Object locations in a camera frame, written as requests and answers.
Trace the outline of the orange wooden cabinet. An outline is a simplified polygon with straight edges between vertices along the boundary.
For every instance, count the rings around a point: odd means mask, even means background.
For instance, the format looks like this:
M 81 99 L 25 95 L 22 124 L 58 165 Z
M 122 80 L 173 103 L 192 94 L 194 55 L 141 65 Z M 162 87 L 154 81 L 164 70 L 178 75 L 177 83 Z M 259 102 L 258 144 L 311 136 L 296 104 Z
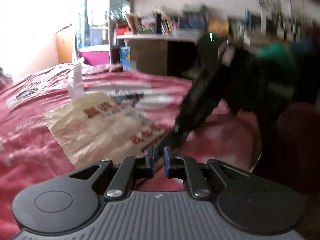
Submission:
M 71 63 L 75 31 L 72 25 L 64 27 L 55 34 L 59 63 Z

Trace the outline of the beige printed shopping bag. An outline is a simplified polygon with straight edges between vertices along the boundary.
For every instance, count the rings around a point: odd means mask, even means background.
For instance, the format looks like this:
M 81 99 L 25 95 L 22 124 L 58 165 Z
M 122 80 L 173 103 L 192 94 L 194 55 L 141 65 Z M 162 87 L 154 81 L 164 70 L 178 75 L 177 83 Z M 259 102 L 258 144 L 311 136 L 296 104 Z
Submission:
M 131 103 L 105 93 L 85 94 L 81 61 L 68 77 L 68 92 L 71 102 L 48 111 L 44 118 L 75 168 L 101 159 L 120 163 L 126 157 L 144 155 L 167 133 Z

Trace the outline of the red floral blanket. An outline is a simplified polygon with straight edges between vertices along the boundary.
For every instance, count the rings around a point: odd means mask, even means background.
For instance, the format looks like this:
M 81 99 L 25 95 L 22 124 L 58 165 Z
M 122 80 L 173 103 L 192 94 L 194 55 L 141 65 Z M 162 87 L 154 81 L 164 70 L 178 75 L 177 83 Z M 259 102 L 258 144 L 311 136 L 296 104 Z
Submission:
M 18 233 L 14 197 L 26 187 L 99 161 L 145 153 L 174 125 L 190 81 L 62 64 L 1 90 L 1 239 Z

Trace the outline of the magenta glass cabinet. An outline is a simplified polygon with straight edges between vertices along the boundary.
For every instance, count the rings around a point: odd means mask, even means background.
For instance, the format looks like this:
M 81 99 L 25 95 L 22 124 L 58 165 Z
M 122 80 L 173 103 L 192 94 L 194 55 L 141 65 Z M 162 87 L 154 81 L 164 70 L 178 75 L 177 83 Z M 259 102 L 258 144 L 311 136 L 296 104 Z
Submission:
M 118 61 L 117 28 L 126 25 L 133 0 L 76 0 L 75 47 L 86 64 Z

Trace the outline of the round magnifier mirror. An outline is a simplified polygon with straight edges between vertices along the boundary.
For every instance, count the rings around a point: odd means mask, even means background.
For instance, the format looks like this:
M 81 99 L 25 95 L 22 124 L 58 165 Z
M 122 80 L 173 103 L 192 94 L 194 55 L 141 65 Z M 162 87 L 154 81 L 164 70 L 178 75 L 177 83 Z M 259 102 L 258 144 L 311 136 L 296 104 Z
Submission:
M 207 27 L 207 20 L 204 14 L 199 12 L 190 12 L 187 15 L 187 24 L 190 29 L 205 30 Z

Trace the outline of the blue cartoon package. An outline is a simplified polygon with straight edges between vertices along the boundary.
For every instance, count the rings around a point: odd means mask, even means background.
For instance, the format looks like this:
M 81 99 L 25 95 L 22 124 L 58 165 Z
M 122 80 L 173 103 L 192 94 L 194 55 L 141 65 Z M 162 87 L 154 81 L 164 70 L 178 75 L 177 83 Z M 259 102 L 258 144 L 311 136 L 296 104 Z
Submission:
M 130 47 L 129 46 L 120 46 L 119 49 L 120 64 L 124 69 L 131 68 L 131 59 L 130 59 Z

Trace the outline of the long wall shelf desk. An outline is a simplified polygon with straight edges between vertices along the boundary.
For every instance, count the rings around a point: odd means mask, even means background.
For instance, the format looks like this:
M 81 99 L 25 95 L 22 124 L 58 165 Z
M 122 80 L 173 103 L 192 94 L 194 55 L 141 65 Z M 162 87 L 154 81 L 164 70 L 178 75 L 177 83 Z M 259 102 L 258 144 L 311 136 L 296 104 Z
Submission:
M 175 42 L 193 42 L 197 43 L 199 37 L 192 36 L 174 36 L 174 35 L 161 35 L 161 34 L 130 34 L 130 35 L 117 35 L 118 40 L 166 40 Z

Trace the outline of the black bottle on shelf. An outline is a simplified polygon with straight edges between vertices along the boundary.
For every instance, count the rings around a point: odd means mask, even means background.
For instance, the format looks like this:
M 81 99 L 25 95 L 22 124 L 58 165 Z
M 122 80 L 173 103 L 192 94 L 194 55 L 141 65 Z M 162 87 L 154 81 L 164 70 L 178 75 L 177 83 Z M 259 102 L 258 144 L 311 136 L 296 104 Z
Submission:
M 156 31 L 155 33 L 156 34 L 162 34 L 162 15 L 161 13 L 156 13 L 155 14 L 155 18 L 156 18 L 156 22 L 155 22 L 155 28 L 156 28 Z

